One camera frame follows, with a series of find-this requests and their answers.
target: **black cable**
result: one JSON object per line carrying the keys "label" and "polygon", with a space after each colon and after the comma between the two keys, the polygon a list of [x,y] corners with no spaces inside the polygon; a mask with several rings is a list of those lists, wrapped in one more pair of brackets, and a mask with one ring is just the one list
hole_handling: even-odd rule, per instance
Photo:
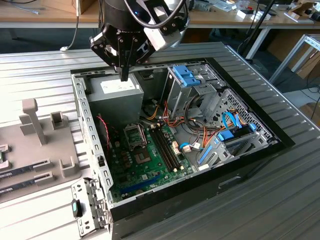
{"label": "black cable", "polygon": [[316,109],[317,109],[319,100],[320,100],[320,96],[319,96],[318,100],[317,100],[316,103],[315,103],[315,106],[314,106],[314,109],[313,109],[313,113],[312,113],[312,115],[311,115],[311,120],[312,120],[312,118],[313,118],[314,115],[315,115],[315,112],[316,112]]}
{"label": "black cable", "polygon": [[251,22],[251,25],[250,25],[249,29],[246,31],[246,37],[248,37],[248,34],[249,34],[249,32],[250,32],[250,30],[251,30],[252,26],[254,25],[254,22],[255,22],[255,19],[256,19],[257,13],[258,13],[258,11],[259,11],[260,0],[258,0],[258,2],[257,2],[257,3],[258,3],[258,4],[257,4],[257,6],[256,6],[256,10],[255,10],[254,18],[253,18],[253,20],[252,20],[252,22]]}
{"label": "black cable", "polygon": [[317,60],[319,57],[320,57],[320,55],[317,56],[317,57],[316,57],[313,61],[311,61],[309,64],[304,65],[304,66],[302,66],[301,68],[299,68],[298,70],[292,72],[292,74],[291,74],[289,77],[287,77],[286,79],[282,80],[281,82],[275,84],[274,86],[277,87],[277,86],[283,84],[285,81],[287,81],[288,79],[290,79],[294,74],[296,74],[297,72],[299,72],[299,71],[305,69],[306,67],[310,66],[310,65],[311,65],[312,63],[314,63],[315,60]]}
{"label": "black cable", "polygon": [[103,22],[104,22],[104,12],[103,12],[103,10],[102,10],[102,0],[98,0],[98,2],[99,2],[99,8],[100,8],[98,27],[101,29],[102,26],[104,25],[104,24],[103,24]]}
{"label": "black cable", "polygon": [[248,29],[248,30],[246,31],[246,33],[245,33],[245,37],[246,37],[246,38],[239,44],[238,48],[236,49],[236,52],[237,52],[237,53],[239,52],[240,46],[242,46],[242,44],[244,44],[244,43],[249,39],[248,34],[249,34],[252,26],[254,25],[254,22],[255,22],[255,19],[256,19],[256,16],[257,16],[257,12],[258,12],[258,10],[259,10],[260,0],[258,0],[257,3],[258,3],[258,4],[257,4],[257,6],[256,6],[256,10],[255,10],[255,14],[254,14],[253,20],[252,20],[252,22],[251,22],[251,25],[250,25],[249,29]]}
{"label": "black cable", "polygon": [[249,36],[249,40],[244,44],[244,46],[241,48],[241,51],[239,52],[239,54],[241,56],[244,56],[246,53],[246,50],[248,48],[248,46],[250,46],[251,44],[253,44],[255,42],[255,40],[257,39],[258,33],[259,33],[259,28],[261,26],[261,24],[263,23],[263,21],[265,20],[269,10],[271,9],[271,7],[273,6],[273,4],[275,3],[276,0],[270,0],[270,2],[268,3],[268,5],[266,6],[266,9],[264,10],[262,16],[260,17],[259,21],[257,22],[256,26],[254,27],[253,32],[250,34]]}
{"label": "black cable", "polygon": [[148,29],[160,29],[163,26],[165,26],[167,23],[169,23],[170,21],[172,21],[172,19],[174,19],[177,14],[179,13],[179,11],[181,10],[181,8],[185,5],[186,0],[180,0],[178,6],[175,8],[175,10],[172,11],[172,13],[167,17],[166,20],[157,23],[157,24],[148,24],[144,21],[142,21],[136,14],[135,12],[131,9],[128,0],[124,0],[124,3],[126,5],[126,7],[128,8],[130,14],[132,15],[132,17],[143,27],[148,28]]}
{"label": "black cable", "polygon": [[18,1],[10,1],[10,0],[0,0],[0,1],[6,2],[6,3],[11,3],[11,4],[30,4],[30,3],[33,3],[38,0],[31,0],[31,1],[26,1],[26,2],[18,2]]}
{"label": "black cable", "polygon": [[304,91],[302,91],[302,90],[300,90],[304,95],[306,95],[308,98],[310,98],[311,100],[313,100],[313,101],[317,101],[317,100],[315,100],[314,98],[312,98],[312,97],[310,97],[308,94],[306,94]]}

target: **metal bracket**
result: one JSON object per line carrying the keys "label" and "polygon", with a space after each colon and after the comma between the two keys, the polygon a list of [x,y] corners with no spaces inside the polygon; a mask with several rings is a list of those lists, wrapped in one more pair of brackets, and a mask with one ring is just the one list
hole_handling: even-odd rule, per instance
{"label": "metal bracket", "polygon": [[97,184],[91,178],[82,178],[71,185],[73,202],[78,202],[81,207],[81,216],[77,219],[80,237],[108,228],[110,224],[105,196]]}

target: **red wire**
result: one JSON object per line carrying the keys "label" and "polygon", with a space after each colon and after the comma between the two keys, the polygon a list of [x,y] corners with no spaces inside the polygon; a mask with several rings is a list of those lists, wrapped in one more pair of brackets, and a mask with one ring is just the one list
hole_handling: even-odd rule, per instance
{"label": "red wire", "polygon": [[109,150],[109,132],[108,132],[108,128],[107,128],[107,124],[105,123],[105,121],[99,117],[96,116],[98,119],[100,119],[100,121],[103,123],[105,131],[106,131],[106,148]]}

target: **motherboard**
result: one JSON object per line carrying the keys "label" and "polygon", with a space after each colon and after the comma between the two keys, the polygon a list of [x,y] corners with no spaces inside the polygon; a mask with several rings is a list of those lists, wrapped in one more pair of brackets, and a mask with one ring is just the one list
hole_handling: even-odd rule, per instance
{"label": "motherboard", "polygon": [[[124,130],[110,130],[110,136],[113,149],[108,165],[114,181],[110,189],[114,202],[194,172],[184,155],[175,152],[175,139],[166,125],[143,128],[133,124]],[[132,148],[134,143],[144,142],[144,138],[145,145]]]}

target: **white cable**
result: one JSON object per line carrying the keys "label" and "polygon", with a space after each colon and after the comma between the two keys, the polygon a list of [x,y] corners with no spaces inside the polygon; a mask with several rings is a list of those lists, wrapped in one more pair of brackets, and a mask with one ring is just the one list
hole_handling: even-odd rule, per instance
{"label": "white cable", "polygon": [[73,35],[73,39],[72,42],[69,46],[63,46],[60,48],[61,52],[66,52],[68,51],[72,45],[75,42],[76,36],[77,36],[77,31],[78,31],[78,26],[79,26],[79,15],[80,15],[80,0],[76,0],[75,1],[75,11],[76,11],[76,24],[75,24],[75,31],[74,31],[74,35]]}

